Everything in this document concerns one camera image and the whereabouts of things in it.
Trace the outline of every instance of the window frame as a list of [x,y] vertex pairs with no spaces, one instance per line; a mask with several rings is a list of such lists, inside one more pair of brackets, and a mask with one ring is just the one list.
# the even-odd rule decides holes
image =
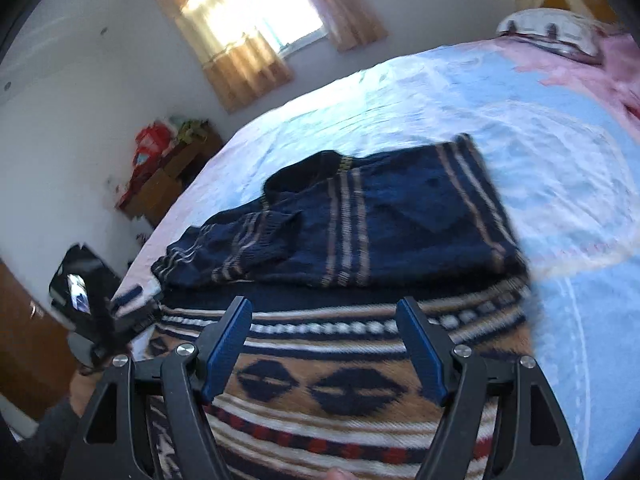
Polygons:
[[271,25],[267,17],[264,16],[263,14],[260,14],[260,20],[264,24],[264,26],[269,30],[271,36],[278,42],[278,54],[281,57],[290,56],[290,54],[293,54],[294,52],[300,50],[301,48],[305,48],[306,46],[309,46],[310,44],[315,43],[318,40],[322,40],[322,38],[325,38],[327,35],[325,28],[320,27],[314,30],[313,32],[310,32],[309,34],[306,34],[305,36],[298,38],[296,41],[283,44],[280,41],[280,38],[278,37],[278,35],[271,28]]

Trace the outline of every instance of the window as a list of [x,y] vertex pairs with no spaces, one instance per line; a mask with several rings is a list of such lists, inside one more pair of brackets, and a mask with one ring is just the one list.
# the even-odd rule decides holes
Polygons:
[[281,55],[323,38],[322,21],[309,0],[246,0],[258,28]]

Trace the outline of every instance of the window sill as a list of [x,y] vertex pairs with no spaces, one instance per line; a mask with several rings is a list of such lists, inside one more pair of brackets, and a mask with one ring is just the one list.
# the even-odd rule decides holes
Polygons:
[[324,30],[324,28],[319,28],[318,30],[313,31],[310,34],[303,36],[299,40],[296,40],[293,43],[289,43],[279,52],[280,57],[289,57],[291,54],[299,51],[301,48],[305,48],[306,46],[309,46],[316,41],[322,40],[323,38],[326,38],[326,31]]

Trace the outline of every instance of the wooden door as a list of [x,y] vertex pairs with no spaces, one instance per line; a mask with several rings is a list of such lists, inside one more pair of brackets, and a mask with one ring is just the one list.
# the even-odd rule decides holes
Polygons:
[[0,261],[0,393],[35,420],[68,392],[77,367],[66,333]]

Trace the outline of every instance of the hand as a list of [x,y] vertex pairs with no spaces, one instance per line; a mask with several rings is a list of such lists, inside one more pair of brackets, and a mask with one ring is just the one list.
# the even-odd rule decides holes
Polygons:
[[357,480],[357,478],[344,469],[332,467],[326,473],[324,480]]
[[69,404],[71,404],[71,409],[74,410],[78,417],[84,415],[84,410],[101,377],[102,372],[91,375],[82,375],[80,372],[76,372],[72,377],[69,385]]

